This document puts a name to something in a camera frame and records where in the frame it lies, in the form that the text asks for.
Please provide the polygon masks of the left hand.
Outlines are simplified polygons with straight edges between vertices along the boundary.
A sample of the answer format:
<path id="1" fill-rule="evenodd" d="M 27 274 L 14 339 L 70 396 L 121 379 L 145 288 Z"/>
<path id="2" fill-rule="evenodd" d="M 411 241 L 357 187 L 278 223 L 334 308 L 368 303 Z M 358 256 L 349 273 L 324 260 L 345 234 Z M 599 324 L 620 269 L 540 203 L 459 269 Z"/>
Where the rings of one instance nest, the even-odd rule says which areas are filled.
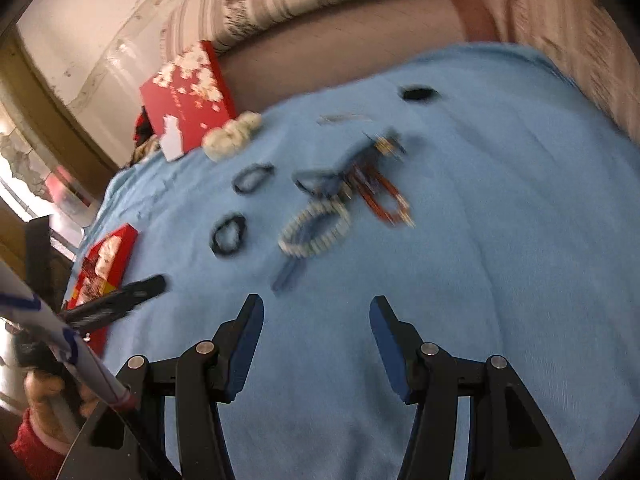
<path id="1" fill-rule="evenodd" d="M 29 406 L 29 423 L 45 444 L 67 448 L 78 430 L 70 430 L 73 416 L 64 414 L 62 396 L 65 382 L 61 377 L 43 370 L 30 370 L 24 381 Z"/>

